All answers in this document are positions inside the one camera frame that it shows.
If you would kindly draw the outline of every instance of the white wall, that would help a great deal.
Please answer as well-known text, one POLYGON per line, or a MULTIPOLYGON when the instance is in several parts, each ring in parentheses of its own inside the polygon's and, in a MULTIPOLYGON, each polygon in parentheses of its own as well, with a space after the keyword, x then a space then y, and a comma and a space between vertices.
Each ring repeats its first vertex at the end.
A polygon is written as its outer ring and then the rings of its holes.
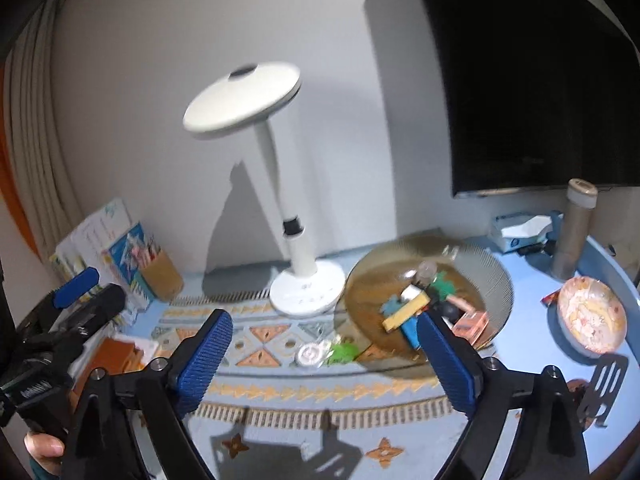
MULTIPOLYGON (((56 284, 22 239, 1 198, 0 259, 4 270, 4 292, 14 321, 18 324, 56 284)), ((27 426, 21 418, 14 416, 3 431, 20 462, 30 472, 29 457, 22 441, 27 426)))
MULTIPOLYGON (((182 270, 279 257, 273 195, 252 131, 202 142, 181 124, 202 88, 260 60, 302 69, 300 94, 273 123, 297 133, 309 198, 302 212, 321 252, 435 226, 481 234, 495 214, 564 203, 562 192, 450 197, 442 83, 415 0, 68 0, 54 38, 54 104, 84 210, 123 196, 182 270), (408 16, 414 21, 403 21, 408 16), (394 59, 381 59, 385 42, 394 59), (405 82, 383 92, 385 71, 401 73, 396 68, 407 72, 407 92, 405 82), (243 168, 230 179, 241 161, 257 196, 243 168), (403 161, 420 166, 421 182, 403 161)), ((291 149, 282 136, 278 142, 291 149)), ((601 241, 635 240, 636 195, 602 194, 594 226, 601 241)))

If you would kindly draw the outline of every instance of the tissue box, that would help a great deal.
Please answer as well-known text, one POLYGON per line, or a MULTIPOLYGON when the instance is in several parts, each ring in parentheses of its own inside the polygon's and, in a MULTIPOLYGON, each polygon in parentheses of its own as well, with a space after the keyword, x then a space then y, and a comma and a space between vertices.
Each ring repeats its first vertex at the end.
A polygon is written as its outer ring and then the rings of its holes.
POLYGON ((545 241, 546 234, 551 230, 549 216, 514 213, 494 218, 489 238, 503 253, 510 253, 545 241))

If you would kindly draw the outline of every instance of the patterned bowl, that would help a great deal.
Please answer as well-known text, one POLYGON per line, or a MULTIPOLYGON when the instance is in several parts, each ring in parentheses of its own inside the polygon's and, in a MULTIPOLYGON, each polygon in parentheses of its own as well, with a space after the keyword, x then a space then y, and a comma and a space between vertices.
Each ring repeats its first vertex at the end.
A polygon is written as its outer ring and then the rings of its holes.
POLYGON ((446 273, 456 294, 489 316, 489 325, 474 347, 481 349, 500 332, 513 306, 513 287, 498 260, 483 248, 431 234, 412 235, 374 248, 347 278, 342 300, 351 320, 377 347, 393 355, 424 361, 402 335, 386 333, 380 307, 400 296, 423 260, 436 263, 446 273))
POLYGON ((576 276, 562 286, 558 318, 569 343, 587 357, 615 351, 626 337, 620 300, 607 285, 588 276, 576 276))

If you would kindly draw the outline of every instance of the ceramic bowl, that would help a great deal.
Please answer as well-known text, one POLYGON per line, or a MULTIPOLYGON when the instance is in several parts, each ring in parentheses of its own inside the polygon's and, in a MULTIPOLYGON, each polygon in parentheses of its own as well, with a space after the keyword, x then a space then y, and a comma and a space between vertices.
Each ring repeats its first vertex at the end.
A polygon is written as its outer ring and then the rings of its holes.
POLYGON ((558 318, 569 343, 587 357, 616 351, 626 337, 620 300, 607 285, 588 276, 571 278, 562 286, 558 318))

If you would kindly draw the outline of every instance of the green toy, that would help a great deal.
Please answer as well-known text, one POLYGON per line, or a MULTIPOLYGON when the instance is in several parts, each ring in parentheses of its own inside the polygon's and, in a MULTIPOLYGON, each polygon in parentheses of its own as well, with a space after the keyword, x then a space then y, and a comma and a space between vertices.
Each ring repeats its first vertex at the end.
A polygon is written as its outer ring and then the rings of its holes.
POLYGON ((445 301, 447 296, 452 296, 456 293, 456 286, 449 280, 445 280, 445 274, 446 272, 443 270, 438 272, 430 285, 438 293, 440 301, 445 301))
POLYGON ((355 361, 360 355, 360 350, 353 343, 338 343, 331 345, 331 353, 324 362, 329 365, 345 365, 355 361))

